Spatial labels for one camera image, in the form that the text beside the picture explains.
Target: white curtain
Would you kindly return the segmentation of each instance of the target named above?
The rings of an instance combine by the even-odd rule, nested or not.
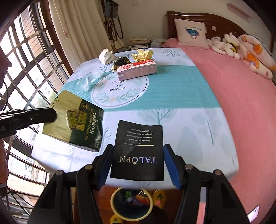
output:
[[[52,21],[73,71],[97,58],[104,48],[112,50],[103,25],[98,0],[49,0]]]

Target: stack of books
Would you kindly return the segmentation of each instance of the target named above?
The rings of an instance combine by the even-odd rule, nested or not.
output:
[[[136,49],[145,49],[149,48],[150,45],[150,39],[145,37],[132,37],[129,40],[129,44],[126,47],[126,50],[136,50]]]

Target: window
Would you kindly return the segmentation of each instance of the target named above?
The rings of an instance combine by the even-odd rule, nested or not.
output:
[[[0,111],[6,103],[7,93],[6,110],[49,107],[69,78],[41,12],[39,1],[33,1],[11,23],[0,42],[12,63],[4,78],[8,91],[5,87],[0,89]],[[51,178],[46,169],[31,158],[39,127],[34,124],[17,131],[13,140],[15,148],[11,147],[8,160],[8,187],[34,204]],[[11,199],[10,203],[14,202],[11,195],[8,199]]]

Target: crumpled tissue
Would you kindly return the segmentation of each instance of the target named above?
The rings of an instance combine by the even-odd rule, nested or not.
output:
[[[152,58],[153,55],[153,51],[152,50],[137,50],[139,54],[132,54],[133,58],[135,61],[146,61],[146,60],[150,60]]]
[[[99,55],[99,60],[104,65],[109,64],[114,59],[115,59],[115,55],[112,54],[112,51],[109,52],[107,48],[103,49],[103,51]]]

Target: teal stripe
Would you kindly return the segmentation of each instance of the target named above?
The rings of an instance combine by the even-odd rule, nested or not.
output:
[[[205,78],[195,66],[158,66],[157,74],[149,75],[148,79],[148,89],[139,99],[126,106],[105,111],[220,107]],[[63,89],[92,102],[91,91],[97,82],[89,87],[89,91],[78,92],[78,81],[66,83]]]

